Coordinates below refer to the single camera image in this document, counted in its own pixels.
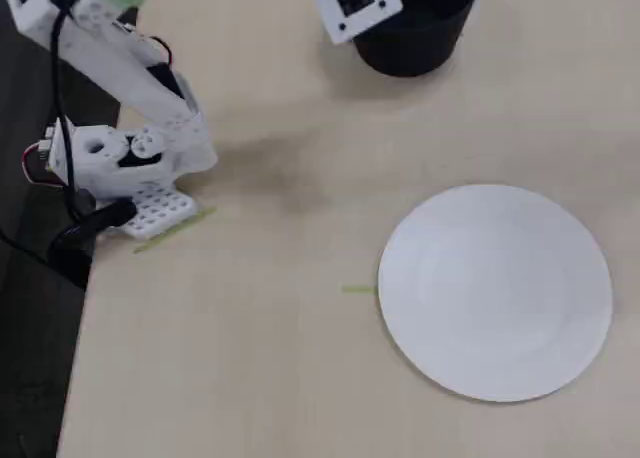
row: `black cable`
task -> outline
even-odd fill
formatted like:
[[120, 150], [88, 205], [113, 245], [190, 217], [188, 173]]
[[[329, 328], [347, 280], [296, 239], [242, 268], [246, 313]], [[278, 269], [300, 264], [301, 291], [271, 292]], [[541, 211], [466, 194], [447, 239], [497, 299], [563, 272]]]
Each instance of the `black cable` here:
[[162, 47], [167, 50], [167, 54], [169, 55], [167, 58], [167, 64], [169, 66], [173, 65], [173, 51], [171, 51], [171, 47], [167, 44], [166, 41], [164, 41], [162, 38], [160, 38], [159, 36], [150, 36], [150, 39], [157, 41], [158, 43], [160, 43], [160, 45], [162, 45]]
[[11, 248], [24, 253], [25, 255], [27, 255], [29, 258], [31, 258], [36, 263], [44, 266], [45, 268], [49, 268], [51, 271], [53, 271], [55, 273], [58, 273], [58, 270], [56, 270], [53, 266], [51, 266], [44, 258], [42, 258], [40, 255], [38, 255], [35, 251], [30, 250], [28, 248], [25, 248], [24, 246], [22, 246], [17, 241], [14, 241], [11, 238], [9, 238], [5, 234], [5, 232], [2, 230], [2, 228], [0, 228], [0, 240], [5, 242]]
[[75, 170], [73, 167], [73, 150], [71, 146], [71, 133], [67, 117], [64, 113], [62, 105], [62, 92], [60, 89], [60, 33], [67, 16], [71, 13], [71, 8], [78, 0], [67, 0], [64, 6], [60, 7], [60, 11], [56, 16], [51, 30], [50, 56], [51, 56], [51, 85], [53, 92], [53, 105], [56, 116], [60, 121], [62, 129], [62, 139], [64, 142], [65, 160], [67, 162], [67, 184], [63, 187], [64, 202], [67, 213], [74, 222], [82, 218], [83, 214], [76, 205], [76, 180]]

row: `white plate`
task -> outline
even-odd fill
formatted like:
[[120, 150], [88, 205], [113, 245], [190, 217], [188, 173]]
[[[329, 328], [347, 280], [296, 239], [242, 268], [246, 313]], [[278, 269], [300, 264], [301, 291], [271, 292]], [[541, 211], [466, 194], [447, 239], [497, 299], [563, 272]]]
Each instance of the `white plate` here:
[[425, 375], [462, 395], [521, 401], [580, 375], [605, 341], [611, 280], [587, 229], [520, 188], [454, 188], [395, 230], [382, 313]]

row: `black pot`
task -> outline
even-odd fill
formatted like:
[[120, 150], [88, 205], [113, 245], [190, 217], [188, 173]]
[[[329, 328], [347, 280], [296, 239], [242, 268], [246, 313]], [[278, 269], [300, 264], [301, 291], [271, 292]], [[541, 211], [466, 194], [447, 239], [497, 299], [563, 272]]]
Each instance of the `black pot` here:
[[446, 62], [474, 0], [402, 0], [404, 9], [354, 38], [362, 59], [391, 76], [419, 76]]

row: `table surface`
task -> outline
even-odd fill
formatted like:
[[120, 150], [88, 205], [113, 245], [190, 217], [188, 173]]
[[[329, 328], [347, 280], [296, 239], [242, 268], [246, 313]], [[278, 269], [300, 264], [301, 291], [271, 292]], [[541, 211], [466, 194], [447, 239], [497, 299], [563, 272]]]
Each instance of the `table surface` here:
[[[636, 458], [638, 23], [637, 0], [478, 0], [451, 62], [398, 80], [333, 46], [311, 0], [148, 0], [141, 29], [172, 44], [220, 154], [180, 186], [217, 212], [144, 253], [98, 247], [59, 456]], [[468, 183], [548, 196], [609, 260], [604, 351], [542, 400], [438, 388], [376, 297], [343, 292]]]

